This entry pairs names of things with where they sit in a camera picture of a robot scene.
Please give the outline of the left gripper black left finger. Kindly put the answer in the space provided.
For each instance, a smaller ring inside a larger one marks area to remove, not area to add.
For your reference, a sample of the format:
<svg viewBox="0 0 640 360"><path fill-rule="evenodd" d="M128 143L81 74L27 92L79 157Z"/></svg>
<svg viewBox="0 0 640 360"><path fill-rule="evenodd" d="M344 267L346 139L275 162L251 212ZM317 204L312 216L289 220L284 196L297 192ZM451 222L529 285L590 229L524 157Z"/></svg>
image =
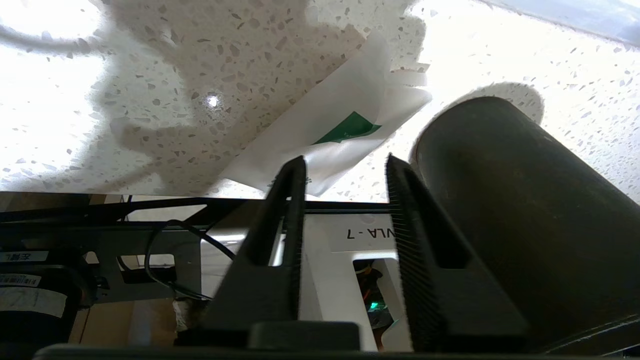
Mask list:
<svg viewBox="0 0 640 360"><path fill-rule="evenodd" d="M202 317L206 330L247 331L298 317L306 162L284 164Z"/></svg>

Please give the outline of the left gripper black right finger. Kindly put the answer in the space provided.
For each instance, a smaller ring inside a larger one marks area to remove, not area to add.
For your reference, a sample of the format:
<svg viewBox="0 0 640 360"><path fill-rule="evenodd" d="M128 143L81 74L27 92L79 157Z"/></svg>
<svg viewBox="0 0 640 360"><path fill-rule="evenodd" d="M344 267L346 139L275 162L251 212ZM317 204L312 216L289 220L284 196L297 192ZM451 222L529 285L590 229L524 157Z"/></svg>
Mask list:
<svg viewBox="0 0 640 360"><path fill-rule="evenodd" d="M385 173L413 350L524 350L525 317L412 167L389 155Z"/></svg>

